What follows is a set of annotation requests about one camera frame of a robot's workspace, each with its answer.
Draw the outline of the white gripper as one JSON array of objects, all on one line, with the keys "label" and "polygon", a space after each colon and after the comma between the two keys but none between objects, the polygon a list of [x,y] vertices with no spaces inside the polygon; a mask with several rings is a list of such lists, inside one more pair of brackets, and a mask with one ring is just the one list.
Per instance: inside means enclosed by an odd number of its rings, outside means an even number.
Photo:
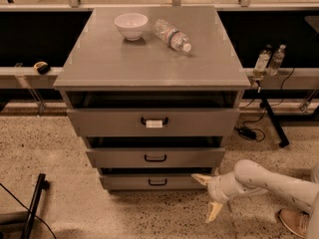
[{"label": "white gripper", "polygon": [[208,202],[205,222],[212,222],[222,209],[222,203],[225,203],[230,199],[230,193],[232,190],[232,174],[227,173],[211,177],[210,175],[193,173],[191,177],[203,186],[208,185],[208,193],[214,201]]}]

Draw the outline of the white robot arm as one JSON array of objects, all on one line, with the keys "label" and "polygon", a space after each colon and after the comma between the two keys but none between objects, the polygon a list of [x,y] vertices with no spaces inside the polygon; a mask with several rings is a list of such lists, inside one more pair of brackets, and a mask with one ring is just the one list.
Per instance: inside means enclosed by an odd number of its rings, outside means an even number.
[{"label": "white robot arm", "polygon": [[222,206],[233,197],[269,191],[309,213],[305,238],[318,239],[318,183],[271,172],[249,159],[239,160],[233,170],[226,174],[212,176],[194,173],[191,177],[207,188],[209,195],[207,222],[213,221]]}]

